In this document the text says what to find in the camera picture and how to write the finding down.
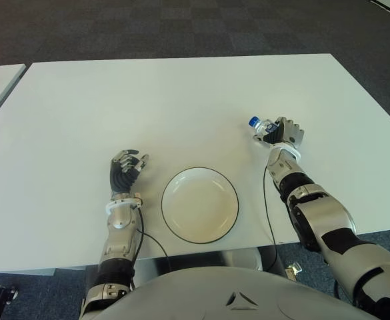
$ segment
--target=wire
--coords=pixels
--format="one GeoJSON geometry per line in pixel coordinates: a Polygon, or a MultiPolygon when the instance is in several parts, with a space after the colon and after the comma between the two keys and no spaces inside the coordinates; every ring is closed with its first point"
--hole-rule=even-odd
{"type": "Polygon", "coordinates": [[[158,240],[156,240],[152,235],[150,235],[150,234],[148,234],[148,233],[146,233],[146,232],[144,232],[144,235],[145,235],[146,237],[148,237],[148,238],[154,240],[154,242],[156,242],[157,245],[160,246],[160,248],[162,249],[163,254],[164,254],[165,257],[167,258],[169,272],[172,272],[173,268],[171,267],[171,261],[169,260],[169,256],[168,256],[167,252],[165,251],[165,249],[163,248],[162,244],[161,244],[158,240]]]}
{"type": "Polygon", "coordinates": [[[144,220],[143,220],[143,214],[141,214],[141,209],[138,208],[139,210],[139,216],[140,216],[140,222],[141,222],[141,239],[140,239],[140,243],[139,243],[139,246],[135,252],[135,255],[134,255],[134,259],[133,259],[133,267],[134,267],[134,264],[135,264],[135,261],[137,260],[137,257],[139,256],[139,252],[140,252],[140,249],[141,249],[141,245],[143,244],[143,238],[144,238],[144,220]]]}
{"type": "Polygon", "coordinates": [[[339,283],[337,282],[337,280],[334,280],[334,297],[340,299],[339,283]]]}
{"type": "Polygon", "coordinates": [[[276,260],[277,260],[277,247],[276,247],[276,240],[275,240],[275,235],[273,234],[273,229],[272,229],[272,225],[270,224],[270,218],[269,218],[269,212],[267,210],[267,200],[266,200],[266,172],[267,172],[267,165],[266,165],[266,168],[264,168],[264,173],[263,173],[263,196],[264,196],[264,206],[266,208],[266,217],[267,217],[267,222],[269,223],[269,228],[270,228],[270,232],[272,234],[272,240],[273,240],[273,247],[275,248],[275,258],[272,262],[272,264],[266,268],[266,272],[269,272],[270,269],[272,269],[272,267],[275,265],[276,263],[276,260]]]}

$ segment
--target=water bottle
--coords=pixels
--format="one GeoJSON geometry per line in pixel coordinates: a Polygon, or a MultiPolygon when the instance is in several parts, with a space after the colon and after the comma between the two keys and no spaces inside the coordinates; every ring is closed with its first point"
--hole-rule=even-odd
{"type": "Polygon", "coordinates": [[[248,124],[254,128],[256,135],[268,135],[278,128],[278,125],[270,120],[260,120],[258,117],[252,117],[248,124]]]}

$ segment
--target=floor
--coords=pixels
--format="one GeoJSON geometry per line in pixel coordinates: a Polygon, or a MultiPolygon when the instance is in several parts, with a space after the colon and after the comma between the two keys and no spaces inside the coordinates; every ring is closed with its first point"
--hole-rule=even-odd
{"type": "MultiPolygon", "coordinates": [[[[0,65],[297,53],[333,54],[390,114],[390,14],[366,0],[0,0],[0,65]]],[[[362,238],[390,250],[390,231],[362,238]]],[[[279,252],[305,269],[300,282],[332,293],[318,254],[279,252]]],[[[84,271],[0,282],[21,293],[4,320],[77,319],[85,294],[84,271]]]]}

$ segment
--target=robot forearm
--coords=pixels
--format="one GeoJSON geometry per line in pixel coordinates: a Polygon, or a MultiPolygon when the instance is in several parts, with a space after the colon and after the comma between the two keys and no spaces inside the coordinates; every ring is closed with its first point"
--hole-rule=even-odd
{"type": "Polygon", "coordinates": [[[390,252],[355,235],[349,212],[305,174],[298,159],[292,144],[280,143],[267,166],[300,242],[321,252],[354,305],[390,319],[390,252]]]}
{"type": "Polygon", "coordinates": [[[89,289],[81,311],[81,318],[92,311],[102,310],[129,292],[134,277],[137,242],[135,234],[139,222],[138,208],[142,201],[138,194],[130,196],[132,184],[145,166],[148,156],[138,160],[135,150],[118,153],[111,162],[111,202],[108,214],[108,238],[104,244],[94,286],[89,289]]]}

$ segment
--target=robotic finger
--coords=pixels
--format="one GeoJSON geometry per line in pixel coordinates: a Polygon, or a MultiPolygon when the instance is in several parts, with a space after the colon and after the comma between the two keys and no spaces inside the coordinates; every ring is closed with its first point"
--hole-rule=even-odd
{"type": "Polygon", "coordinates": [[[110,186],[113,196],[116,194],[129,194],[131,186],[138,178],[140,171],[146,166],[148,155],[139,160],[135,157],[138,150],[122,150],[112,158],[110,164],[110,186]]]}

